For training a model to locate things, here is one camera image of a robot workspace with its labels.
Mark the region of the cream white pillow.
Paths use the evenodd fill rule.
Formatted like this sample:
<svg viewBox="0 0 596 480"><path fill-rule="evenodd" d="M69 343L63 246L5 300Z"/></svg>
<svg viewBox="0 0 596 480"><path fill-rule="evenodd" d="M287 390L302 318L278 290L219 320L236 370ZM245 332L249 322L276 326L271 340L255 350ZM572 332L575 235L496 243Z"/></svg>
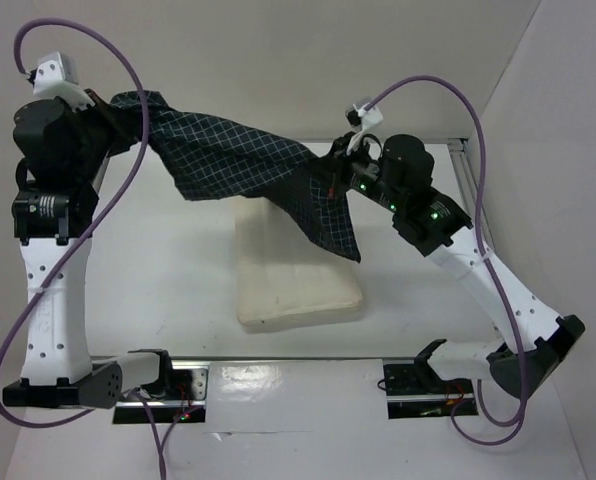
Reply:
<svg viewBox="0 0 596 480"><path fill-rule="evenodd" d="M313 245L270 201L237 197L236 316L249 331L351 322L364 298L351 261Z"/></svg>

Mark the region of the dark blue checkered pillowcase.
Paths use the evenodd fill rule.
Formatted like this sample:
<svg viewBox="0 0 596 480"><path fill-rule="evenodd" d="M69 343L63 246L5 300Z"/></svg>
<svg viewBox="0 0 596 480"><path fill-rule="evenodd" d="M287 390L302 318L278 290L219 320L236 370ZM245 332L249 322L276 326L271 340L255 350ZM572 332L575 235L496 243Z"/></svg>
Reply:
<svg viewBox="0 0 596 480"><path fill-rule="evenodd" d="M361 253L345 196L316 169L303 144L218 116L182 112L146 94L150 149L187 201L264 198L317 247L358 262Z"/></svg>

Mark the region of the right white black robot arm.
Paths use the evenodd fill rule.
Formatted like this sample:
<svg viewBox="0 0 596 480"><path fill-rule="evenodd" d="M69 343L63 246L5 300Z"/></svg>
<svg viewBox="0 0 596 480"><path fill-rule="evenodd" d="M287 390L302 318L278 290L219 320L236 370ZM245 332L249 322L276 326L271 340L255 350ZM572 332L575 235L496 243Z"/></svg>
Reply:
<svg viewBox="0 0 596 480"><path fill-rule="evenodd" d="M585 331L531 292L477 236L472 218L432 182L434 158L418 138L388 138L377 159L347 133L324 161L331 194L355 190L388 210L399 236L452 276L498 330L490 342L436 340L414 360L414 379L426 392L454 380L492 380L516 399L529 399Z"/></svg>

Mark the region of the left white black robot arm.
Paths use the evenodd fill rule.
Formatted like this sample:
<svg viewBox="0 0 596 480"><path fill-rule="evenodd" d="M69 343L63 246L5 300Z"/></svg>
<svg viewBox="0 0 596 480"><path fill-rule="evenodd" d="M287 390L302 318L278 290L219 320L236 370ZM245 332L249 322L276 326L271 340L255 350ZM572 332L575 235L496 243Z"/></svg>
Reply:
<svg viewBox="0 0 596 480"><path fill-rule="evenodd" d="M162 399L174 390L169 354L134 350L95 361L86 338L86 271L103 214L99 190L111 156L137 143L141 124L93 91L73 107L36 100L14 116L22 152L12 203L14 236L27 275L26 354L18 380L3 387L6 407L109 409L141 388Z"/></svg>

